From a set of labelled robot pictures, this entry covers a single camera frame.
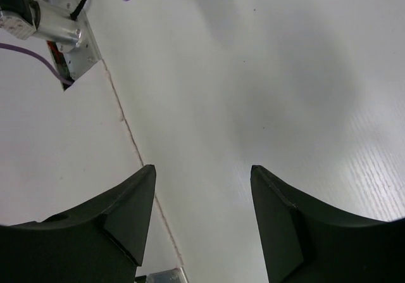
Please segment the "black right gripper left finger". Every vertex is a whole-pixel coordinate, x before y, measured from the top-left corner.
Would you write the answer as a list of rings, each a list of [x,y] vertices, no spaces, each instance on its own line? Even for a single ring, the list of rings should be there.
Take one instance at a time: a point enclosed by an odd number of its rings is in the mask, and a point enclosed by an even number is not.
[[[42,222],[1,226],[1,282],[134,282],[151,220],[156,169]]]

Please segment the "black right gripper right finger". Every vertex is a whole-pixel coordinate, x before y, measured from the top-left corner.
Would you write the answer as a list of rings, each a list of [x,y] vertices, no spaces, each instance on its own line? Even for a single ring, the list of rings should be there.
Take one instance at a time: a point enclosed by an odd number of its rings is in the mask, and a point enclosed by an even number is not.
[[[269,282],[404,282],[404,219],[338,209],[260,165],[251,192]]]

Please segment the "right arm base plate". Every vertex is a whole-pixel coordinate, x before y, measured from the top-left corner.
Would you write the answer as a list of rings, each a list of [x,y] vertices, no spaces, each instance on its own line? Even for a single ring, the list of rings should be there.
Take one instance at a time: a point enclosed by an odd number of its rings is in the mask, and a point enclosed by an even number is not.
[[[82,0],[43,0],[41,5],[50,14],[44,34],[51,63],[65,80],[63,90],[88,72],[99,60],[101,53],[92,33],[85,11],[73,20],[71,14]]]

